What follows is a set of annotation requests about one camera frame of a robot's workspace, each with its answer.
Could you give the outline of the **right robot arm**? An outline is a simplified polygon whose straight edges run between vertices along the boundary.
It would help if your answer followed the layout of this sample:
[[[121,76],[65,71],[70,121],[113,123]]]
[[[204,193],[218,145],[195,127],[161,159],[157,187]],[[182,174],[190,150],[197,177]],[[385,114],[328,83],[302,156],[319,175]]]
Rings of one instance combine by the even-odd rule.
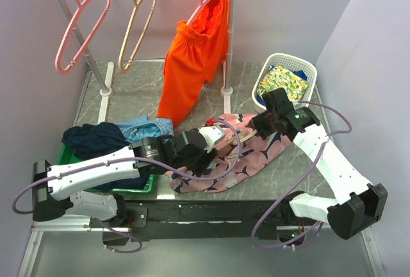
[[[302,218],[327,223],[342,239],[349,239],[381,219],[388,191],[382,184],[372,184],[345,158],[331,140],[319,118],[302,101],[295,108],[283,88],[262,95],[266,110],[251,119],[250,125],[263,139],[277,132],[286,136],[312,161],[332,189],[334,198],[297,192],[294,183],[256,223],[256,236],[263,221],[281,204],[281,219],[296,224]]]

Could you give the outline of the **pink patterned shorts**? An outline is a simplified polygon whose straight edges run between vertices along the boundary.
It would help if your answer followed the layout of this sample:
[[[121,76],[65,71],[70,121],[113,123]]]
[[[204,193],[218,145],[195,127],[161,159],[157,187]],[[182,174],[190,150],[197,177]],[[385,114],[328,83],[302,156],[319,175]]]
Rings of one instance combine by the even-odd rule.
[[[220,118],[232,125],[246,139],[236,145],[233,131],[225,124],[223,148],[209,167],[200,175],[206,181],[192,180],[174,172],[166,172],[169,187],[178,194],[189,192],[218,193],[226,191],[242,181],[257,175],[266,165],[278,157],[290,144],[288,137],[276,132],[263,140],[257,135],[250,136],[252,129],[247,127],[253,114],[223,114]]]

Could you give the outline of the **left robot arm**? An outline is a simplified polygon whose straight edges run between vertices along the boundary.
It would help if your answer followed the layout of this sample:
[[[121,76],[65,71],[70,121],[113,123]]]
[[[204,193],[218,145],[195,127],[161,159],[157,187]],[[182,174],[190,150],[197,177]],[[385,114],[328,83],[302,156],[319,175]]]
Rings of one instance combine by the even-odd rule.
[[[67,165],[47,160],[33,165],[33,220],[51,221],[65,214],[85,215],[114,227],[127,220],[120,196],[102,196],[90,188],[117,180],[162,175],[186,168],[200,174],[216,158],[216,145],[225,137],[216,126],[184,131],[178,136],[145,137],[116,152]]]

